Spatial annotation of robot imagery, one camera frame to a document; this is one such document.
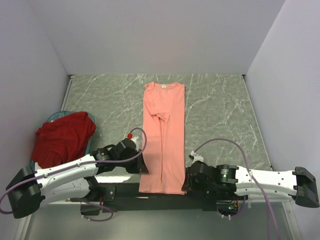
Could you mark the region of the salmon pink t shirt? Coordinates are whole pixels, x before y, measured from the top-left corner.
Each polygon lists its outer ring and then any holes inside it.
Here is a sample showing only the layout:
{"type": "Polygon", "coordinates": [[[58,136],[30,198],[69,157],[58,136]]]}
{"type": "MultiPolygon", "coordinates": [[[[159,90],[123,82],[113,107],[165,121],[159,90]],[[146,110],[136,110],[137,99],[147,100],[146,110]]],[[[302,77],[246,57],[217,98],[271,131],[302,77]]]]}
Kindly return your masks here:
{"type": "Polygon", "coordinates": [[[139,192],[184,195],[185,181],[185,85],[175,82],[145,85],[143,124],[146,148],[139,192]]]}

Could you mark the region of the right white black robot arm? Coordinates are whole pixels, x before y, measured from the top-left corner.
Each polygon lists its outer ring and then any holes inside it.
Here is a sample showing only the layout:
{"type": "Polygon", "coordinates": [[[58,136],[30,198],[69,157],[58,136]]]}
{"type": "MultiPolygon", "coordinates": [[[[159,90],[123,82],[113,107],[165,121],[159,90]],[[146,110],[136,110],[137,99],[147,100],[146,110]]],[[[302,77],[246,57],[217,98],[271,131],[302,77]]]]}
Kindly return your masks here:
{"type": "Polygon", "coordinates": [[[198,192],[216,202],[248,199],[289,200],[305,208],[319,208],[316,177],[304,167],[288,171],[246,169],[237,165],[209,166],[195,161],[185,170],[182,191],[198,192]]]}

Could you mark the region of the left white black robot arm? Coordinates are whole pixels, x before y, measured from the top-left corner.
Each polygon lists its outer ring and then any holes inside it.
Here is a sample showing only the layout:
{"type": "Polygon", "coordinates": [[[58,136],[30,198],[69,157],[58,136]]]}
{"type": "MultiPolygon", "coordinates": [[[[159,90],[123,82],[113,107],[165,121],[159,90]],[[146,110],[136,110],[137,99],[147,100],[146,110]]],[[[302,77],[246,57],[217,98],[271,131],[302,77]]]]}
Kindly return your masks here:
{"type": "Polygon", "coordinates": [[[35,170],[22,168],[5,189],[14,218],[27,217],[40,206],[66,199],[103,201],[107,191],[96,176],[116,167],[130,174],[148,174],[143,150],[128,138],[59,166],[35,170]]]}

